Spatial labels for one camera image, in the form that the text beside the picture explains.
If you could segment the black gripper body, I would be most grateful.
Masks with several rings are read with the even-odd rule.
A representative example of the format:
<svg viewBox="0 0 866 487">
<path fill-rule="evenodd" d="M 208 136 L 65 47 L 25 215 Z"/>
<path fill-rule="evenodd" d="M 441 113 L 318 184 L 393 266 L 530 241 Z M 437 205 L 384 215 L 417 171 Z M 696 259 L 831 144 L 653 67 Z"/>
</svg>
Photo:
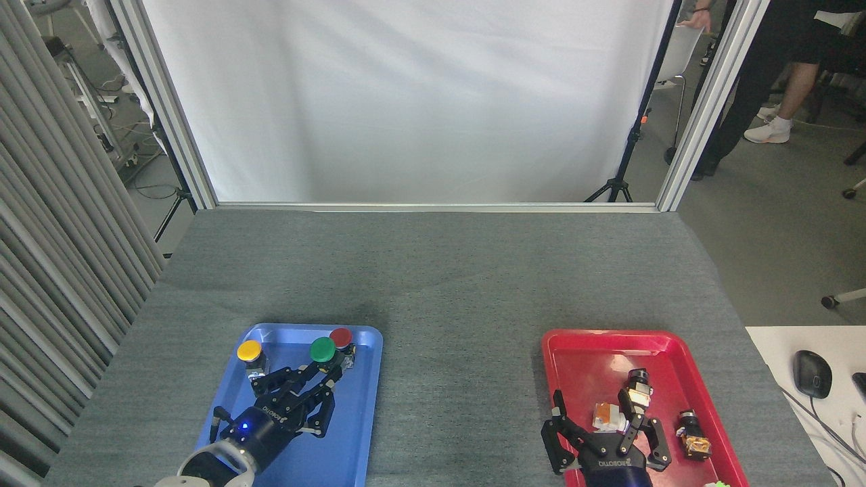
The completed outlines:
<svg viewBox="0 0 866 487">
<path fill-rule="evenodd" d="M 598 457 L 590 450 L 578 454 L 578 464 L 587 486 L 652 486 L 647 459 L 640 450 L 628 455 L 608 453 Z"/>
<path fill-rule="evenodd" d="M 303 407 L 248 407 L 219 434 L 243 450 L 257 469 L 268 468 L 303 426 Z"/>
</svg>

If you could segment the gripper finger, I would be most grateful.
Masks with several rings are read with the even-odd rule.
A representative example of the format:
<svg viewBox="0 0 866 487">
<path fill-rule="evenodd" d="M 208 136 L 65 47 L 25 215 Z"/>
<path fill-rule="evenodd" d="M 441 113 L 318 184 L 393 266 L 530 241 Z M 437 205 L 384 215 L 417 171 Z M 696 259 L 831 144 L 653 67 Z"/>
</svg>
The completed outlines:
<svg viewBox="0 0 866 487">
<path fill-rule="evenodd" d="M 256 395 L 254 406 L 257 408 L 316 408 L 327 404 L 323 383 L 313 386 L 308 392 L 301 392 L 321 366 L 309 364 L 298 369 L 281 368 L 252 382 Z"/>
<path fill-rule="evenodd" d="M 646 459 L 646 465 L 655 471 L 665 471 L 671 464 L 672 455 L 669 453 L 663 424 L 660 420 L 647 416 L 650 394 L 635 389 L 621 389 L 618 393 L 618 401 L 620 410 L 626 418 L 627 428 L 619 446 L 616 447 L 616 455 L 627 456 L 635 438 L 639 432 L 643 432 L 652 450 Z"/>
<path fill-rule="evenodd" d="M 302 394 L 290 391 L 288 401 L 288 425 L 294 437 L 301 434 L 311 434 L 316 438 L 327 435 L 329 423 L 333 417 L 336 401 L 334 400 L 334 379 L 323 379 L 318 385 Z"/>
<path fill-rule="evenodd" d="M 593 441 L 593 434 L 567 417 L 565 398 L 561 390 L 555 390 L 551 400 L 551 419 L 545 420 L 541 426 L 541 437 L 551 470 L 560 476 L 567 469 L 575 468 L 575 461 L 581 451 L 587 450 L 599 455 L 599 449 Z"/>
</svg>

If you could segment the person's hand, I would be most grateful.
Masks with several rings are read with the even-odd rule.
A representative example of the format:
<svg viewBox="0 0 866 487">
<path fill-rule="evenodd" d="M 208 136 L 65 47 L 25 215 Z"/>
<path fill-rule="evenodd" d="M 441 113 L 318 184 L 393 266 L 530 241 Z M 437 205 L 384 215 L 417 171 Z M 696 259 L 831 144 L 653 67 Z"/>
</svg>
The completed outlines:
<svg viewBox="0 0 866 487">
<path fill-rule="evenodd" d="M 709 7 L 695 8 L 688 19 L 677 22 L 677 26 L 685 26 L 693 30 L 712 31 L 712 18 Z"/>
</svg>

